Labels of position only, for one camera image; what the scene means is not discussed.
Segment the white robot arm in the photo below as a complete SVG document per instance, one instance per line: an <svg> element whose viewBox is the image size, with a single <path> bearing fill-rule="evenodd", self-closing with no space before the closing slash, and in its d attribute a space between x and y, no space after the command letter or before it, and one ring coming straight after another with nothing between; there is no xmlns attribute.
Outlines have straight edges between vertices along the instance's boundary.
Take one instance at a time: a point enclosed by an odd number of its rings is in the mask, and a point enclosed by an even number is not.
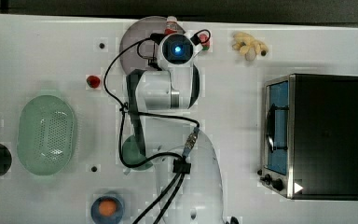
<svg viewBox="0 0 358 224"><path fill-rule="evenodd" d="M133 135L123 144L135 149L130 165L154 168L160 208L153 224L224 224L222 178L215 149L195 119L181 113L200 95L195 58L200 34L152 34L158 45L153 70L126 76L128 114Z"/></svg>

